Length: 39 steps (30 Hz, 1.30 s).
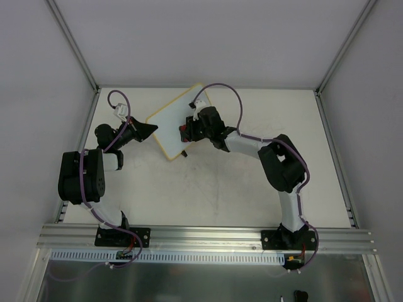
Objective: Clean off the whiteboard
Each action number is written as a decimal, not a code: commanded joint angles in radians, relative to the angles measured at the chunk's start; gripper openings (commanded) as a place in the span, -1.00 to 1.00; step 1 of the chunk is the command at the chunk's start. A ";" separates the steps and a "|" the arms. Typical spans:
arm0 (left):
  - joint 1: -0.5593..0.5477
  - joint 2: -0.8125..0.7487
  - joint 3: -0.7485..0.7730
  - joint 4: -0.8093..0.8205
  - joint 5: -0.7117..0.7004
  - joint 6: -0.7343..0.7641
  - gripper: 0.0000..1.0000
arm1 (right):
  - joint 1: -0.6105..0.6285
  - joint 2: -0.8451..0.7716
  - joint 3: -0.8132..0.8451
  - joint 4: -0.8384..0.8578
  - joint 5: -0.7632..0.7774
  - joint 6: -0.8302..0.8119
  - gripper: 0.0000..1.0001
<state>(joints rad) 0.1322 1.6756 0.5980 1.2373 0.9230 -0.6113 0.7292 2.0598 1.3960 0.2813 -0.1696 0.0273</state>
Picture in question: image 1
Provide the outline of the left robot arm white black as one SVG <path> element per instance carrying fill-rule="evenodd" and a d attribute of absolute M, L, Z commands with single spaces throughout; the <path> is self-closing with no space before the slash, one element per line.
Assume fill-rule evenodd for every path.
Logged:
<path fill-rule="evenodd" d="M 106 183 L 105 172 L 123 168 L 123 152 L 127 143 L 143 142 L 158 126 L 149 125 L 130 117 L 117 129 L 108 124 L 96 127 L 94 134 L 98 146 L 83 152 L 65 152 L 62 155 L 58 192 L 61 200 L 82 206 L 98 221 L 94 244 L 97 247 L 149 246 L 150 229 L 133 228 L 128 218 L 118 208 L 110 208 L 103 200 Z"/>

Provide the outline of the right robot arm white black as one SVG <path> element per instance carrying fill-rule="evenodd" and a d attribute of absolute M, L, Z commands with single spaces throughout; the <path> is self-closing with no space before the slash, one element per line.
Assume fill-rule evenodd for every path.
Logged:
<path fill-rule="evenodd" d="M 226 126 L 216 107 L 191 105 L 193 115 L 179 127 L 182 142 L 208 139 L 224 152 L 236 152 L 260 160 L 269 184 L 278 191 L 281 223 L 269 241 L 278 249 L 295 249 L 304 242 L 309 229 L 302 215 L 300 187 L 307 176 L 307 166 L 288 136 L 271 139 L 253 138 Z"/>

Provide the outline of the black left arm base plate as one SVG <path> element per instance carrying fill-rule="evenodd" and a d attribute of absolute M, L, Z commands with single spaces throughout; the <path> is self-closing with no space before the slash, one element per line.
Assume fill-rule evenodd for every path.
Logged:
<path fill-rule="evenodd" d="M 150 228 L 130 227 L 130 231 L 138 235 L 142 241 L 143 248 L 149 247 Z M 98 227 L 94 245 L 97 247 L 128 247 L 132 242 L 133 236 L 115 229 L 102 229 Z"/>

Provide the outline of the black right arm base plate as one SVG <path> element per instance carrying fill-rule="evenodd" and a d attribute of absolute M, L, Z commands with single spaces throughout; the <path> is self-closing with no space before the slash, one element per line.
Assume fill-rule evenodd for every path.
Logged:
<path fill-rule="evenodd" d="M 314 251 L 317 248 L 317 235 L 311 230 L 288 233 L 286 231 L 261 230 L 261 245 L 263 250 L 302 250 Z"/>

